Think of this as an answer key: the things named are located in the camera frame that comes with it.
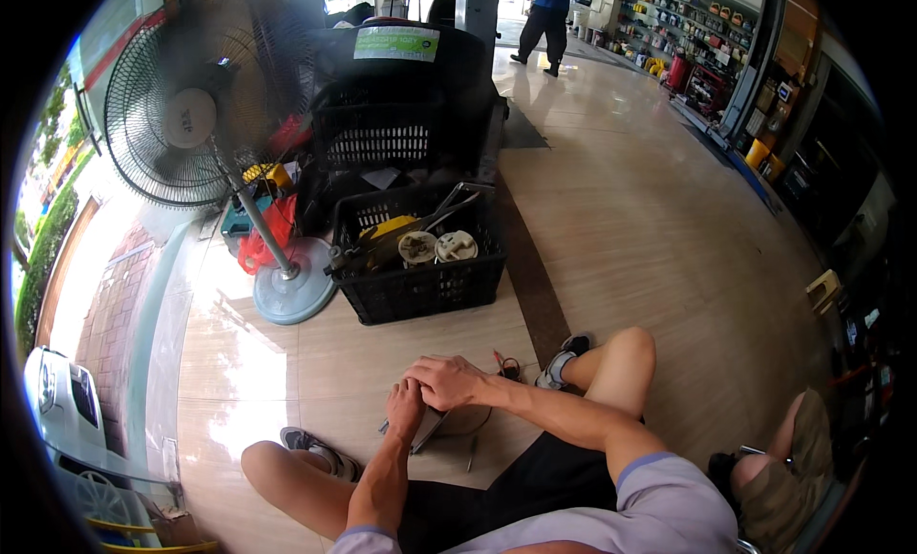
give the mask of fan pole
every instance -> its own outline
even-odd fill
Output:
[[[241,178],[236,178],[235,174],[229,174],[229,178],[238,194],[238,201],[242,203],[242,207],[245,208],[248,217],[251,218],[251,225],[258,230],[261,239],[264,240],[264,243],[268,246],[268,250],[270,250],[270,253],[273,254],[274,259],[277,260],[277,263],[280,265],[281,277],[285,280],[292,280],[299,274],[299,264],[287,260],[286,254],[283,253],[277,240],[274,239],[274,235],[270,233],[270,227],[268,227],[267,222],[264,221],[264,216],[261,216],[258,204],[255,204],[255,198],[251,197],[251,194],[246,190],[245,182],[242,181]]]

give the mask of black shorts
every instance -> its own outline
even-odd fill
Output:
[[[486,491],[410,480],[398,541],[405,554],[441,552],[529,516],[575,506],[616,510],[605,453],[542,433]]]

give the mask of black plastic basket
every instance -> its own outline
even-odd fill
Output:
[[[334,83],[315,110],[315,158],[334,179],[389,166],[432,170],[443,100],[438,89],[405,83]]]
[[[397,216],[432,214],[453,187],[452,184],[413,186],[345,198],[335,209],[334,244],[347,250],[367,227]],[[459,193],[452,203],[458,204],[468,195]],[[334,282],[350,301],[360,322],[376,325],[493,303],[506,262],[506,247],[488,198],[479,197],[474,204],[456,211],[435,226],[433,233],[439,237],[459,229],[467,231],[477,242],[477,258],[411,269],[397,267],[370,275],[336,272]]]

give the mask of glossy floor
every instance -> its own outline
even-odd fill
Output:
[[[804,286],[820,271],[801,235],[690,135],[649,78],[591,61],[559,79],[510,64],[494,80],[550,149],[513,149],[500,168],[574,330],[642,325],[659,369],[648,426],[701,465],[713,451],[763,445],[792,394],[823,384],[827,337]],[[239,468],[247,445],[282,426],[313,431],[364,463],[379,445],[391,383],[417,355],[490,351],[537,372],[504,273],[486,308],[364,328],[337,295],[290,328],[260,320],[251,279],[221,243],[193,290],[181,360],[178,450],[187,505],[227,552],[321,552],[330,543],[261,500]],[[473,427],[480,411],[449,426]],[[465,474],[467,437],[411,458],[414,478],[484,487],[537,435],[495,413]]]

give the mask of gray sneaker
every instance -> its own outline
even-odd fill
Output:
[[[547,367],[544,367],[541,375],[534,380],[535,386],[542,389],[554,389],[555,391],[566,386],[566,383],[558,381],[555,377],[560,377],[560,370],[569,360],[579,357],[590,349],[592,349],[592,336],[589,333],[578,333],[568,338],[560,346],[560,352],[554,356],[554,359],[551,360]]]
[[[327,446],[309,431],[298,426],[285,426],[281,429],[281,440],[290,450],[308,450],[327,460],[331,465],[331,476],[350,482],[360,479],[361,470],[357,461]]]

